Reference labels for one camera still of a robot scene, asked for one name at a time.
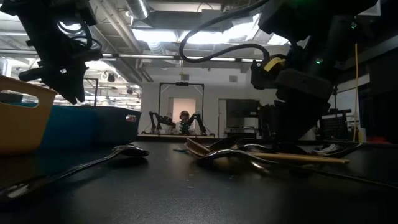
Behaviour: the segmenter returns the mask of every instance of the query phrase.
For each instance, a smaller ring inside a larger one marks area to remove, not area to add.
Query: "metal spoon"
[[[269,161],[266,159],[261,159],[257,156],[250,155],[244,151],[234,150],[234,149],[222,149],[219,151],[210,152],[207,155],[203,156],[202,158],[198,159],[197,162],[199,162],[199,163],[212,162],[213,160],[222,158],[222,157],[243,157],[243,158],[247,158],[247,159],[250,159],[251,161],[258,162],[261,164],[268,164],[268,165],[274,165],[274,166],[279,166],[279,167],[285,167],[285,168],[289,168],[289,169],[302,170],[302,171],[307,171],[307,172],[311,172],[314,174],[320,174],[320,175],[335,177],[335,178],[339,178],[339,179],[346,179],[346,180],[351,180],[351,181],[365,183],[365,184],[372,184],[372,185],[377,185],[377,186],[382,186],[382,187],[398,189],[398,186],[396,186],[396,185],[383,183],[383,182],[380,182],[377,180],[369,180],[369,179],[365,179],[362,177],[337,174],[337,173],[333,173],[333,172],[316,170],[316,169],[306,168],[306,167],[302,167],[302,166],[295,166],[295,165],[285,164],[285,163],[281,163],[281,162]]]
[[[80,164],[72,168],[69,168],[67,170],[56,172],[53,174],[34,177],[32,179],[19,182],[18,184],[14,184],[6,188],[3,188],[0,190],[0,203],[15,200],[23,195],[29,194],[37,189],[45,187],[58,180],[76,174],[77,172],[83,171],[87,168],[90,168],[102,162],[113,159],[120,154],[130,157],[144,157],[148,156],[149,152],[133,145],[117,146],[114,148],[114,151],[110,155],[102,159],[97,159],[95,161]]]

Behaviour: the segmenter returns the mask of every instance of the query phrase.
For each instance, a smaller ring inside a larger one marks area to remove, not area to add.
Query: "black table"
[[[137,142],[147,159],[118,157],[2,208],[0,223],[396,223],[396,191],[314,175],[309,179],[205,170],[182,144]],[[0,159],[1,186],[109,151]],[[398,151],[365,149],[348,168],[398,182]]]

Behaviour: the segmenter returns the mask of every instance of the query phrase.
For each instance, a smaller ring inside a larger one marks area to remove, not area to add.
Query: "black tabletop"
[[[313,175],[215,172],[198,167],[182,144],[137,142],[146,159],[117,157],[2,208],[0,223],[396,223],[393,190]],[[0,187],[109,151],[0,159]],[[364,149],[328,167],[396,182],[395,150]]]

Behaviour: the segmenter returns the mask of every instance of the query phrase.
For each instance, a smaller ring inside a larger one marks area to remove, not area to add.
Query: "orange bin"
[[[0,75],[0,91],[36,96],[36,107],[0,103],[0,156],[28,154],[39,148],[52,104],[53,90]]]

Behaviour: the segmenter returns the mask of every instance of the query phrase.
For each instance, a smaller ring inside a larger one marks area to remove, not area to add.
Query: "person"
[[[196,131],[191,128],[192,122],[190,121],[189,112],[181,111],[180,119],[181,120],[175,124],[175,131],[178,131],[179,134],[196,135]]]

